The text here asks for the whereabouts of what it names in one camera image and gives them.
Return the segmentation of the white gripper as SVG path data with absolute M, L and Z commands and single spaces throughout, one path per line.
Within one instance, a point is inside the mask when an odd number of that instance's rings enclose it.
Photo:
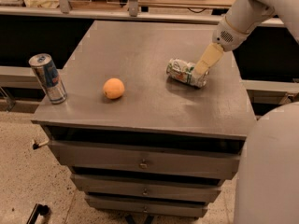
M 249 36 L 249 26 L 243 21 L 224 16 L 212 35 L 214 43 L 209 44 L 200 60 L 192 70 L 192 76 L 203 76 L 211 66 L 216 64 L 224 51 L 237 49 Z

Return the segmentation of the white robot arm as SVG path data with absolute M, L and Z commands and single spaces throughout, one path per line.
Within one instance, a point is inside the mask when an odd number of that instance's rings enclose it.
M 299 39 L 299 0 L 235 0 L 192 74 L 203 75 L 238 48 L 263 21 L 277 15 Z M 299 103 L 261 117 L 247 136 L 240 158 L 234 224 L 299 224 Z

